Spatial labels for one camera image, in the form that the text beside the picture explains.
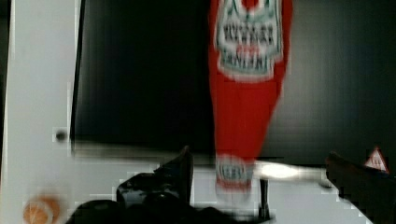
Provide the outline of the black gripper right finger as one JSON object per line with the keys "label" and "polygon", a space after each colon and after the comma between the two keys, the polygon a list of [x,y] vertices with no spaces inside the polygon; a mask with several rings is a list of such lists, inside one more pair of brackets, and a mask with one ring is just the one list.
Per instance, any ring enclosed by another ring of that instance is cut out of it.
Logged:
{"label": "black gripper right finger", "polygon": [[395,224],[395,177],[375,168],[345,160],[331,152],[325,160],[326,176],[338,196],[351,202],[373,224]]}

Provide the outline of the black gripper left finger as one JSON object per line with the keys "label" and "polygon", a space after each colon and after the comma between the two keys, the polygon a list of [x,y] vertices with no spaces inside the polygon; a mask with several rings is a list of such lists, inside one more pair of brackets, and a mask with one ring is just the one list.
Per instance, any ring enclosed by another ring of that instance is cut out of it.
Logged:
{"label": "black gripper left finger", "polygon": [[117,202],[124,207],[140,204],[153,193],[169,193],[189,204],[193,180],[193,156],[185,146],[179,155],[151,173],[139,173],[119,184]]}

